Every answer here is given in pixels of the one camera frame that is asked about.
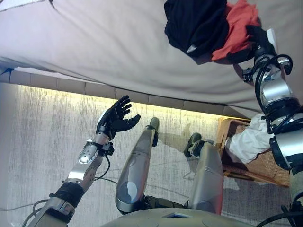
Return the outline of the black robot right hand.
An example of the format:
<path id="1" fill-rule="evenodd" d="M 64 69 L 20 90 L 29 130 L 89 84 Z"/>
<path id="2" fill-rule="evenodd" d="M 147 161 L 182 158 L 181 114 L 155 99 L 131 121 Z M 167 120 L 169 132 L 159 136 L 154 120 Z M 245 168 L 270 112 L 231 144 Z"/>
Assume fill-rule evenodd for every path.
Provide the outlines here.
<path id="1" fill-rule="evenodd" d="M 262 55 L 276 56 L 274 46 L 267 37 L 267 32 L 259 26 L 246 25 L 248 40 L 252 43 L 254 58 Z"/>

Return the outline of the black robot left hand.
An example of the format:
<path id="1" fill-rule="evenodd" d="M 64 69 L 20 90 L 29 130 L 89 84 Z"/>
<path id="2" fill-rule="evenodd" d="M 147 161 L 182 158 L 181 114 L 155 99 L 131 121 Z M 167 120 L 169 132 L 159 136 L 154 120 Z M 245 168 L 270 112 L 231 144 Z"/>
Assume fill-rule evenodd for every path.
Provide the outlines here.
<path id="1" fill-rule="evenodd" d="M 130 102 L 131 99 L 126 95 L 105 110 L 97 123 L 96 134 L 104 133 L 109 137 L 109 140 L 112 140 L 117 132 L 127 131 L 136 126 L 141 118 L 139 114 L 133 118 L 125 119 L 125 116 L 131 112 Z"/>

